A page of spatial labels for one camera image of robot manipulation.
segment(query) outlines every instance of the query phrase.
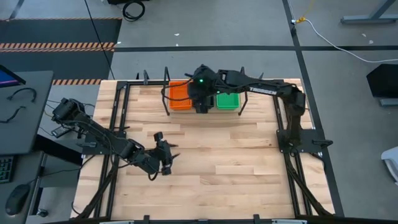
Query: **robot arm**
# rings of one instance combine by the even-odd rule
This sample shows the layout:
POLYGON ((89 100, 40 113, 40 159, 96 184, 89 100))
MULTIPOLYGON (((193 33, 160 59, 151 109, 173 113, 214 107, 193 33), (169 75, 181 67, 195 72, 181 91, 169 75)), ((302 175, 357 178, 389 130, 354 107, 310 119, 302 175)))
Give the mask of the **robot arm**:
POLYGON ((156 148, 145 150, 145 147, 135 140, 117 137, 113 132, 93 121, 85 113, 85 107, 79 101, 66 98, 62 99, 54 109, 52 120, 61 125, 79 127, 81 131, 92 134, 99 144, 117 154, 130 165, 140 167, 148 174, 158 173, 160 162, 162 162, 162 175, 171 174, 175 156, 171 154, 170 144, 166 140, 162 140, 162 133, 154 135, 156 148))
POLYGON ((264 95, 278 96, 284 102, 288 121, 287 141, 300 144, 300 119, 305 112, 305 94, 296 85, 282 80, 262 80, 251 78, 242 72, 219 70, 217 73, 202 65, 189 75, 188 95, 193 100, 197 113, 207 113, 207 97, 219 93, 242 93, 251 91, 264 95))

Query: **concrete floor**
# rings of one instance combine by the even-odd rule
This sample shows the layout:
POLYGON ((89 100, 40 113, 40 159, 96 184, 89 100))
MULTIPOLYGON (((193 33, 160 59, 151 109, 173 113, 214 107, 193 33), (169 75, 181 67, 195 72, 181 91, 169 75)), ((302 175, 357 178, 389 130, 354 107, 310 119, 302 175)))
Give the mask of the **concrete floor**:
MULTIPOLYGON (((1 1, 0 19, 7 19, 17 2, 1 1)), ((310 0, 290 2, 298 17, 310 0)), ((119 8, 101 0, 88 0, 88 4, 93 17, 121 16, 119 8)), ((318 0, 307 18, 336 45, 398 45, 397 24, 340 24, 341 16, 368 14, 377 4, 374 0, 318 0)), ((141 20, 123 21, 118 47, 293 46, 280 0, 153 0, 145 5, 146 14, 141 20)), ((389 12, 398 13, 398 3, 389 12)), ((88 17, 88 14, 83 0, 25 0, 17 17, 88 17)), ((297 26, 297 35, 302 46, 327 45, 306 23, 297 26)), ((398 51, 355 53, 370 60, 398 58, 398 51)), ((366 75, 378 64, 335 51, 304 52, 303 56, 326 138, 334 141, 329 151, 345 215, 398 220, 398 187, 380 160, 382 151, 398 145, 398 109, 379 107, 366 82, 366 75)), ((245 66, 246 73, 254 77, 261 72, 269 78, 302 77, 294 51, 117 52, 112 68, 118 79, 134 79, 143 69, 151 78, 162 78, 165 66, 169 67, 172 78, 182 78, 182 74, 192 73, 201 63, 214 69, 245 66)), ((98 86, 54 86, 50 99, 70 97, 95 104, 97 91, 98 86)), ((56 125, 44 116, 42 127, 50 131, 56 125)), ((28 223, 65 220, 73 196, 73 188, 48 190, 41 207, 57 212, 44 219, 30 218, 28 223), (65 197, 68 203, 48 199, 55 194, 68 195, 65 197)))

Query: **gray desk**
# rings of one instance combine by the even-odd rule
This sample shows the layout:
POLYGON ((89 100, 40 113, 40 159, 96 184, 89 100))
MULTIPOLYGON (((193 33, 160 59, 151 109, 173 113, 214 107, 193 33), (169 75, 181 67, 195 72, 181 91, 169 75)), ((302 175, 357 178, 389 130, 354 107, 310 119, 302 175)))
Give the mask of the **gray desk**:
POLYGON ((26 81, 26 85, 0 89, 0 119, 7 119, 20 106, 17 116, 7 124, 0 124, 0 155, 17 154, 12 182, 0 184, 0 223, 24 224, 28 215, 34 215, 41 197, 40 178, 44 170, 45 154, 59 157, 74 164, 81 164, 81 154, 63 147, 37 134, 40 120, 49 96, 52 72, 17 73, 26 81), (31 87, 37 92, 35 103, 31 102, 33 94, 24 90, 16 94, 12 101, 6 99, 20 88, 31 87), (9 194, 17 185, 30 184, 30 193, 20 214, 10 217, 5 212, 9 194))

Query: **wooden table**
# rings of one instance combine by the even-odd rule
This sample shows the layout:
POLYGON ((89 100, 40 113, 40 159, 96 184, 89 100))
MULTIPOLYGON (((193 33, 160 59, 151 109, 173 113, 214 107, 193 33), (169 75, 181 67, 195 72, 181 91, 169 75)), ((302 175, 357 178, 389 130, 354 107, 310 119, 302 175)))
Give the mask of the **wooden table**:
MULTIPOLYGON (((301 88, 299 79, 285 82, 301 88)), ((248 93, 249 101, 241 116, 237 111, 216 108, 208 114, 170 110, 167 116, 160 89, 131 87, 127 136, 150 149, 155 146, 153 134, 162 131, 168 142, 179 145, 172 152, 181 155, 173 164, 172 175, 160 175, 153 182, 137 167, 120 169, 112 220, 142 220, 144 215, 150 215, 151 220, 252 219, 253 214, 261 218, 294 217, 271 96, 248 93)), ((101 82, 94 120, 107 128, 115 91, 116 81, 101 82)), ((120 108, 123 98, 121 93, 120 108)), ((120 120, 118 111, 116 124, 120 120)), ((302 126, 312 127, 308 110, 302 126)), ((308 188, 333 213, 322 161, 309 154, 301 158, 308 188)), ((102 161, 103 156, 96 156, 82 169, 74 202, 77 211, 82 211, 96 192, 102 161)), ((301 191, 296 189, 303 213, 301 191)))

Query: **desk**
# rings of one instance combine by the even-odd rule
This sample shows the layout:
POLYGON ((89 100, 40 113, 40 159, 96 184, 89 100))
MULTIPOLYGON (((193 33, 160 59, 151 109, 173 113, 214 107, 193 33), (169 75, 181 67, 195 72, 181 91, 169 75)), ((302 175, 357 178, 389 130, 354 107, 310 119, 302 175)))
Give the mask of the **desk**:
POLYGON ((24 224, 28 215, 35 215, 42 188, 40 179, 30 184, 29 196, 20 214, 10 217, 5 212, 5 204, 14 188, 26 184, 41 174, 45 153, 60 157, 66 161, 81 164, 81 154, 63 147, 45 137, 37 135, 43 110, 49 96, 53 72, 21 72, 18 75, 26 85, 0 89, 1 119, 7 119, 19 106, 26 106, 7 124, 0 124, 0 155, 18 154, 12 182, 0 184, 0 223, 24 224), (35 102, 33 94, 22 91, 12 101, 7 96, 21 88, 31 87, 37 92, 35 102))
MULTIPOLYGON (((298 79, 285 81, 301 88, 298 79)), ((96 102, 94 120, 107 128, 116 84, 102 81, 96 102)), ((170 110, 167 116, 160 89, 160 85, 130 88, 127 137, 150 149, 155 146, 153 134, 162 131, 168 142, 179 145, 172 152, 181 155, 173 164, 172 175, 158 176, 153 182, 137 167, 120 169, 112 220, 142 220, 144 215, 150 215, 151 220, 252 219, 253 214, 261 218, 294 217, 284 157, 275 135, 272 97, 248 93, 241 116, 237 111, 216 108, 209 114, 170 110)), ((120 119, 118 110, 116 126, 120 119)), ((312 127, 308 111, 302 126, 312 127)), ((302 154, 301 159, 309 189, 333 213, 322 162, 308 154, 302 154)), ((103 157, 96 156, 81 171, 74 203, 77 211, 82 211, 95 193, 102 161, 103 157)), ((301 193, 296 189, 303 213, 301 193)), ((105 216, 107 200, 106 192, 100 216, 105 216)))

